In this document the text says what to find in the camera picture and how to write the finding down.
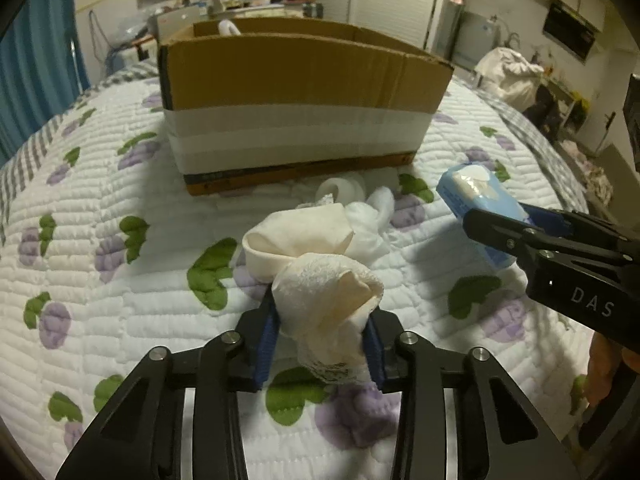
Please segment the orange gloved hand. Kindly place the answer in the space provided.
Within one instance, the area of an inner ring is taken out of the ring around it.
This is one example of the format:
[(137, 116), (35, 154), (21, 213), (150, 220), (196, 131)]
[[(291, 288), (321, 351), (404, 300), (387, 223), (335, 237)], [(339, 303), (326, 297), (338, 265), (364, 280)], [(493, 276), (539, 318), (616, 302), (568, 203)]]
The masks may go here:
[(589, 450), (608, 428), (638, 377), (637, 352), (593, 334), (584, 388), (592, 413), (578, 431), (578, 442), (584, 450)]

